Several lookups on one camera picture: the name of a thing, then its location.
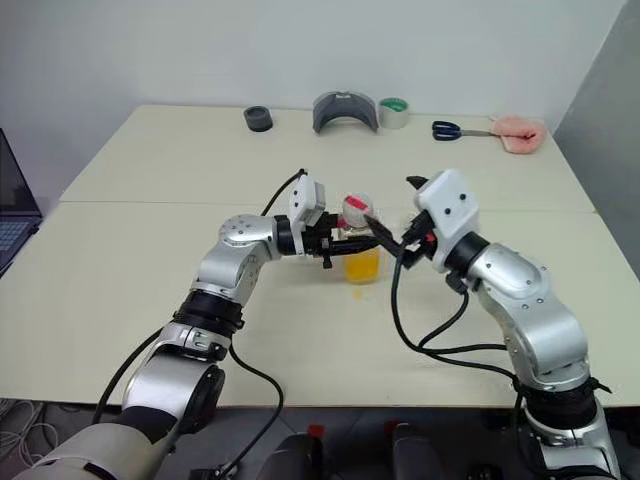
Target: scissors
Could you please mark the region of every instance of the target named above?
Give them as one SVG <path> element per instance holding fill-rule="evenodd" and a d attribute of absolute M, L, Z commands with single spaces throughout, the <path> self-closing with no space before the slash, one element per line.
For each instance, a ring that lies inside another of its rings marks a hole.
<path fill-rule="evenodd" d="M 495 137 L 496 135 L 484 130 L 462 130 L 458 125 L 443 120 L 437 120 L 431 125 L 433 130 L 433 138 L 441 142 L 450 142 L 457 140 L 463 135 L 470 137 Z"/>

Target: yellow liquid spill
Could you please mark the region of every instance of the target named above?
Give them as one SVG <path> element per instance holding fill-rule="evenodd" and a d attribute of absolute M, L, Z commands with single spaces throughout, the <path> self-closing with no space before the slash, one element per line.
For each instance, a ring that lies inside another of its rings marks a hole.
<path fill-rule="evenodd" d="M 373 282 L 378 278 L 380 250 L 378 247 L 344 258 L 344 273 L 351 283 Z"/>

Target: gray tape roll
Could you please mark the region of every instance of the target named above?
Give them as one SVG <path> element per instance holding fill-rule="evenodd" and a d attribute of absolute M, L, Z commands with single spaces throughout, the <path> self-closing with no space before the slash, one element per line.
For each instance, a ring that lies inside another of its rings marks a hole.
<path fill-rule="evenodd" d="M 382 128 L 404 127 L 409 121 L 409 103 L 401 98 L 383 98 L 378 104 L 378 120 Z"/>

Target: pink sponge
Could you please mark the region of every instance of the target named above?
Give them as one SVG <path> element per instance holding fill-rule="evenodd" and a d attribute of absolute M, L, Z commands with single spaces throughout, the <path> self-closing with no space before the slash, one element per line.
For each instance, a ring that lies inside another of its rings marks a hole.
<path fill-rule="evenodd" d="M 544 141 L 547 130 L 543 124 L 522 117 L 500 117 L 491 133 L 500 136 L 504 149 L 511 153 L 532 153 Z"/>

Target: blue scissor handle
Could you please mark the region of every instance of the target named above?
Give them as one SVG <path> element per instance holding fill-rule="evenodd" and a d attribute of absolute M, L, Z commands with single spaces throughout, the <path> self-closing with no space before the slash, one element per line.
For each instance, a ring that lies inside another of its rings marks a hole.
<path fill-rule="evenodd" d="M 445 122 L 444 120 L 437 120 L 433 122 L 431 124 L 431 130 L 433 131 L 433 138 L 440 142 L 457 140 L 462 136 L 462 132 L 458 125 L 451 122 Z"/>

